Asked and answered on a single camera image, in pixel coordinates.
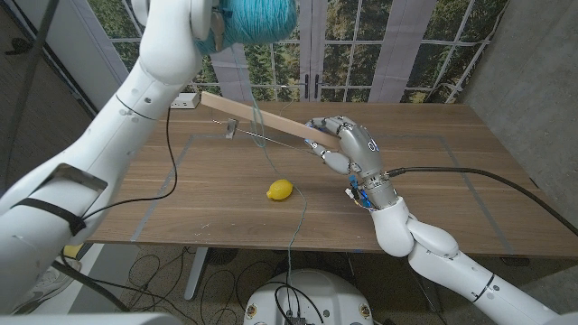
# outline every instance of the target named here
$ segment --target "wooden table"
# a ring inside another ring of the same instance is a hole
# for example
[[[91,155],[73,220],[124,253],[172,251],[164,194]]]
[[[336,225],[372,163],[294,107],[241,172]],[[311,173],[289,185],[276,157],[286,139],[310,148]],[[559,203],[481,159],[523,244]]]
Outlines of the wooden table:
[[[284,103],[263,103],[279,113]],[[228,116],[214,111],[227,121]],[[407,166],[484,169],[545,195],[464,105],[293,103],[283,116],[305,122],[344,115],[366,126],[387,170]],[[248,121],[239,129],[249,130]],[[269,200],[269,185],[283,177],[307,199],[295,249],[381,252],[370,215],[344,193],[348,178],[304,151],[267,142],[276,174],[249,135],[226,139],[210,110],[173,110],[171,143],[178,187],[169,198],[113,208],[90,239],[102,243],[175,244],[286,249],[299,224],[303,199]],[[302,139],[266,128],[266,136],[306,151]],[[172,187],[172,164],[161,121],[138,154],[118,199],[151,197]],[[473,255],[578,256],[578,237],[535,202],[479,175],[408,173],[393,179],[398,194],[423,222],[450,232]]]

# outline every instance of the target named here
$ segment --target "power strip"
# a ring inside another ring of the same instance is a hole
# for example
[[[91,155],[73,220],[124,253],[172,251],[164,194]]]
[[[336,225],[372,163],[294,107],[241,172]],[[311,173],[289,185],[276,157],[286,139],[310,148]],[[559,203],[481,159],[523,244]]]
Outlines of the power strip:
[[[200,102],[197,93],[180,93],[171,103],[171,108],[195,108]]]

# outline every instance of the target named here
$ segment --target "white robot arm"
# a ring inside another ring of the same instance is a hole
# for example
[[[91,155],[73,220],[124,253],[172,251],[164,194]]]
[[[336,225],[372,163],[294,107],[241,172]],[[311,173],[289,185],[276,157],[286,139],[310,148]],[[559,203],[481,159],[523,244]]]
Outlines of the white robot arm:
[[[459,293],[498,324],[546,324],[558,318],[544,304],[461,252],[448,232],[418,221],[382,172],[379,148],[365,127],[345,116],[314,118],[307,125],[340,138],[345,154],[305,142],[334,171],[356,172],[363,180],[378,243],[386,253],[408,256],[421,276]]]
[[[201,68],[212,0],[151,0],[140,57],[128,78],[69,148],[0,199],[0,313],[12,311],[65,245],[98,228],[129,163]]]

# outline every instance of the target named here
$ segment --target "lemon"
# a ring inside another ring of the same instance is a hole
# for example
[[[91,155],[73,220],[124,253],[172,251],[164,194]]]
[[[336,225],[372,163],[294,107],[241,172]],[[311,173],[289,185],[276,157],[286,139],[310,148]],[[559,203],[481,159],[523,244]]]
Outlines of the lemon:
[[[282,200],[291,195],[293,184],[288,180],[279,180],[271,184],[267,197],[273,200]]]

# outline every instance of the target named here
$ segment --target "teal yarn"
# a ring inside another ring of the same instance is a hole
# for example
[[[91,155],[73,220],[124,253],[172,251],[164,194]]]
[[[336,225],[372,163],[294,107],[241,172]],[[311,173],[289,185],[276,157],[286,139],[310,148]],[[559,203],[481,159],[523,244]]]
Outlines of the teal yarn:
[[[225,20],[223,49],[234,43],[278,42],[289,37],[297,25],[295,0],[221,0]],[[195,41],[201,54],[216,52],[213,32]]]

